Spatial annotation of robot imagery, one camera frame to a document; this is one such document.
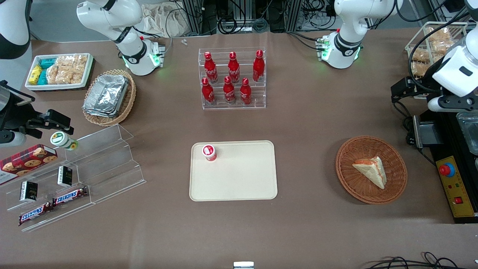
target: aluminum foil container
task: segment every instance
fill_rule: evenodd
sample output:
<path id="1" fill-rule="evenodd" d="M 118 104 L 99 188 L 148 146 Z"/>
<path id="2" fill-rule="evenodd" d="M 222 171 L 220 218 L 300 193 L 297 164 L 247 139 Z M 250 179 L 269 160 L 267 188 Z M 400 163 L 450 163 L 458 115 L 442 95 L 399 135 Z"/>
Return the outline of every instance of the aluminum foil container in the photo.
<path id="1" fill-rule="evenodd" d="M 83 110 L 90 115 L 116 117 L 127 87 L 128 78 L 124 76 L 101 75 L 83 103 Z"/>

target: brown wicker basket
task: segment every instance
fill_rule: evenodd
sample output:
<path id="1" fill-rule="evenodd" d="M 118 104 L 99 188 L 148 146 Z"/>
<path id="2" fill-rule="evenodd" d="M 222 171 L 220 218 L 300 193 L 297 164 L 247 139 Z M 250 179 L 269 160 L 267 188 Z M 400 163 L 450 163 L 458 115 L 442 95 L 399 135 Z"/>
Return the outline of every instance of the brown wicker basket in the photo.
<path id="1" fill-rule="evenodd" d="M 134 98 L 136 97 L 136 85 L 134 85 L 134 81 L 133 81 L 133 78 L 131 77 L 131 75 L 128 74 L 126 71 L 115 69 L 115 70 L 106 71 L 102 75 L 105 75 L 105 74 L 107 74 L 107 75 L 123 75 L 123 76 L 127 77 L 128 80 L 129 80 L 128 88 L 126 89 L 127 92 L 124 96 L 123 103 L 121 104 L 121 107 L 119 109 L 118 116 L 116 118 L 98 117 L 98 116 L 90 115 L 90 114 L 86 113 L 85 111 L 83 111 L 83 114 L 85 115 L 86 119 L 91 123 L 95 123 L 95 124 L 98 124 L 98 125 L 101 125 L 101 126 L 112 126 L 112 125 L 115 125 L 117 123 L 122 122 L 124 119 L 126 119 L 128 114 L 130 113 L 131 108 L 133 107 Z M 95 82 L 98 78 L 99 78 L 99 76 L 96 77 L 95 80 L 90 84 L 90 86 L 88 88 L 88 91 L 87 91 L 87 94 L 85 96 L 85 100 L 88 97 L 88 94 L 90 93 L 91 88 L 93 87 L 93 84 L 95 84 Z"/>
<path id="2" fill-rule="evenodd" d="M 375 156 L 382 159 L 387 175 L 384 190 L 352 166 L 358 159 Z M 373 136 L 357 136 L 347 140 L 338 150 L 335 167 L 344 188 L 365 203 L 390 203 L 403 193 L 407 185 L 407 168 L 400 154 L 390 144 Z"/>

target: red emergency stop button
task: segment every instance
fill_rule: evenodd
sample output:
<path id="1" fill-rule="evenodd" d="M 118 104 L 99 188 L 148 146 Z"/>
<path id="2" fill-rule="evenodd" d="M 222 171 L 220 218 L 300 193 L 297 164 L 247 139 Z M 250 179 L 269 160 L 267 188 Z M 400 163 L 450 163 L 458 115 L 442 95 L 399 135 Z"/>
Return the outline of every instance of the red emergency stop button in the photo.
<path id="1" fill-rule="evenodd" d="M 463 203 L 463 199 L 461 197 L 455 197 L 455 203 Z"/>
<path id="2" fill-rule="evenodd" d="M 440 175 L 450 178 L 455 175 L 455 167 L 451 163 L 444 163 L 440 165 L 438 172 L 440 172 Z"/>

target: cookie box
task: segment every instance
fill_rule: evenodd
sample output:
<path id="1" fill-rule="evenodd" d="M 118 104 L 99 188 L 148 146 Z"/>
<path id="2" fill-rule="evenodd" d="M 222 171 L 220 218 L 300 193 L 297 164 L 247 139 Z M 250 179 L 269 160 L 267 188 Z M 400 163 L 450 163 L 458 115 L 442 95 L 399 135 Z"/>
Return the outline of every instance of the cookie box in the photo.
<path id="1" fill-rule="evenodd" d="M 0 161 L 0 185 L 58 159 L 54 149 L 37 144 Z"/>

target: yellow snack box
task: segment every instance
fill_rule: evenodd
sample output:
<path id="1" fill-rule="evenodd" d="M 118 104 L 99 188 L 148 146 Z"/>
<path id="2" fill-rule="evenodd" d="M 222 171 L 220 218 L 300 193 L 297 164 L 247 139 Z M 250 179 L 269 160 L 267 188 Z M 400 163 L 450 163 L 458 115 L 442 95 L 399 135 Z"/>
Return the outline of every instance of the yellow snack box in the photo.
<path id="1" fill-rule="evenodd" d="M 37 85 L 40 74 L 42 73 L 42 68 L 39 65 L 36 65 L 30 76 L 28 77 L 28 83 L 32 85 Z"/>

